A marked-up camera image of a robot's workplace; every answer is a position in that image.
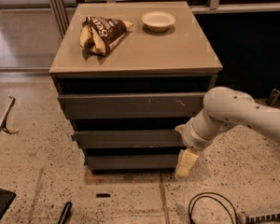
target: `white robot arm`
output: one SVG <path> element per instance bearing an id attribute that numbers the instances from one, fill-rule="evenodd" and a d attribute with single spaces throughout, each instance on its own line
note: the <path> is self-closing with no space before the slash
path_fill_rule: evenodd
<path id="1" fill-rule="evenodd" d="M 175 128 L 187 147 L 179 154 L 175 175 L 188 176 L 198 158 L 196 151 L 204 150 L 218 134 L 237 124 L 280 143 L 280 109 L 259 105 L 244 92 L 213 88 L 203 98 L 203 110 L 186 124 Z"/>

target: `black cable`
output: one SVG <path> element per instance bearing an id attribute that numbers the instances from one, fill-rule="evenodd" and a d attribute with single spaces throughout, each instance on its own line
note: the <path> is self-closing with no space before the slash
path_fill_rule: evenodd
<path id="1" fill-rule="evenodd" d="M 228 202 L 230 204 L 230 206 L 232 207 L 232 210 L 233 210 L 233 213 L 234 213 L 234 219 L 235 219 L 235 223 L 238 224 L 238 218 L 236 216 L 236 211 L 235 211 L 235 208 L 233 206 L 233 204 L 231 203 L 231 201 L 229 201 L 227 198 L 225 198 L 224 196 L 218 194 L 218 193 L 215 193 L 215 192 L 203 192 L 203 193 L 200 193 L 200 194 L 197 194 L 196 196 L 194 196 L 190 202 L 189 202 L 189 206 L 188 206 L 188 214 L 189 214 L 189 223 L 190 224 L 195 224 L 195 222 L 193 221 L 192 219 L 192 215 L 193 215 L 193 210 L 194 210 L 194 206 L 196 204 L 196 202 L 198 202 L 200 199 L 202 198 L 210 198 L 210 199 L 213 199 L 215 200 L 216 202 L 218 202 L 226 211 L 227 213 L 229 214 L 230 218 L 231 218 L 231 223 L 234 224 L 233 222 L 233 218 L 232 218 L 232 215 L 231 215 L 231 212 L 227 209 L 227 207 L 221 202 L 219 201 L 218 199 L 216 199 L 215 197 L 212 197 L 212 196 L 209 196 L 209 195 L 215 195 L 215 196 L 218 196 L 222 199 L 224 199 L 226 202 Z"/>

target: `white bowl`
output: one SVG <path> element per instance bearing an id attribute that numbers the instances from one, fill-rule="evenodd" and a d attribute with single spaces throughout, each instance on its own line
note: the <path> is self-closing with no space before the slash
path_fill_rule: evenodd
<path id="1" fill-rule="evenodd" d="M 175 16 L 163 11 L 152 11 L 144 14 L 141 20 L 152 32 L 161 33 L 175 23 Z"/>

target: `beige countertop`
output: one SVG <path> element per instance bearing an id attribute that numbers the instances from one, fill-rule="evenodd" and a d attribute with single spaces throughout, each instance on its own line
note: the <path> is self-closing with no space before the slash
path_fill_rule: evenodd
<path id="1" fill-rule="evenodd" d="M 165 11 L 176 22 L 152 33 L 141 21 L 150 11 Z M 87 16 L 130 21 L 133 28 L 106 57 L 83 55 L 81 23 Z M 200 74 L 222 69 L 200 25 L 185 2 L 80 4 L 57 52 L 50 73 L 60 74 Z"/>

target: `chocolate wrapper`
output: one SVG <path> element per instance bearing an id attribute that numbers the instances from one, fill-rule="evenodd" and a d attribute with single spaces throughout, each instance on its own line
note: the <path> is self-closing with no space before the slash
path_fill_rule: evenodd
<path id="1" fill-rule="evenodd" d="M 106 56 L 133 26 L 129 21 L 101 17 L 87 17 L 82 25 L 80 46 L 102 56 Z"/>

